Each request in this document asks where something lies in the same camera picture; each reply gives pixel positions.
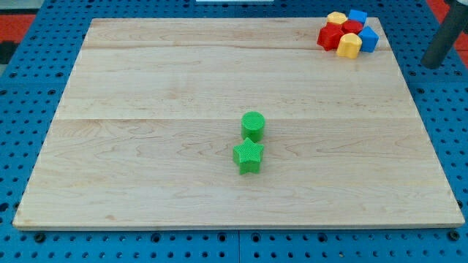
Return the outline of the dark grey robot arm rod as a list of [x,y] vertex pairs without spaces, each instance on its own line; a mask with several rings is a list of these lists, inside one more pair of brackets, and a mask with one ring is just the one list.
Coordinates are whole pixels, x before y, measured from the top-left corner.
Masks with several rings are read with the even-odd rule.
[[440,67],[459,35],[467,30],[467,0],[449,3],[447,15],[420,60],[427,69]]

